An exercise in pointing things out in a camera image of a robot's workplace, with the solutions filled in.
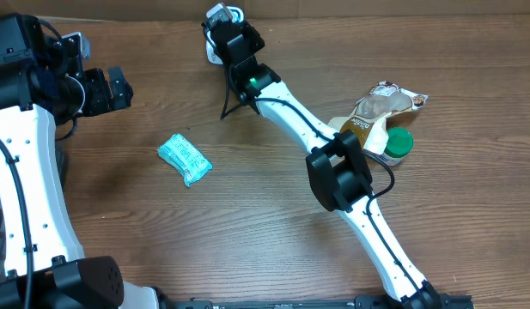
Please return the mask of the teal tissue pack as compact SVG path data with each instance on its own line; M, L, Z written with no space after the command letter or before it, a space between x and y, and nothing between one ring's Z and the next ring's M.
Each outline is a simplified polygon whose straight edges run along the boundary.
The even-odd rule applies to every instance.
M186 187L198 182L213 169L204 155L179 133L166 140L157 149L157 154L181 174Z

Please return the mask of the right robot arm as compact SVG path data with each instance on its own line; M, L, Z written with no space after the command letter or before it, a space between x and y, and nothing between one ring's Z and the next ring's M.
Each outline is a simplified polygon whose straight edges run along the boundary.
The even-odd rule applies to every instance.
M311 191L328 211L347 221L376 267L392 308L439 308L440 295L407 257L387 225L357 138L323 124L289 91L281 77L255 58L265 45L247 21L226 9L202 24L221 59L226 85L240 106L250 106L297 142L306 153Z

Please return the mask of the brown beige snack pouch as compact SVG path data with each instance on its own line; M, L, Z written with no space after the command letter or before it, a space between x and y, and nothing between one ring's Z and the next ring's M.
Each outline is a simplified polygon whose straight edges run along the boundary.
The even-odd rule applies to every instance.
M340 133L353 132L362 148L382 155L387 147L387 120L404 112L422 108L429 96L382 81L358 100L349 116L332 118L328 125Z

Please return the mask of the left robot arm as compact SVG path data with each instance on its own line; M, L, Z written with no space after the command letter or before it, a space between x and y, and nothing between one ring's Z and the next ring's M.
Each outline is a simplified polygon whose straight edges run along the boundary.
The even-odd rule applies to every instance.
M133 91L118 67L82 67L81 33L0 16L0 203L6 229L0 308L164 308L154 287L126 282L109 256L87 257L65 207L56 129L126 109Z

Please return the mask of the green lid jar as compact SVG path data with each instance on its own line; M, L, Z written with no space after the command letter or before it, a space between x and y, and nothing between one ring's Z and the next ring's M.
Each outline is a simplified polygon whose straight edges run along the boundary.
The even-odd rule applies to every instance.
M387 131L387 145L378 158L388 166L398 165L413 149L413 135L405 128L393 127Z

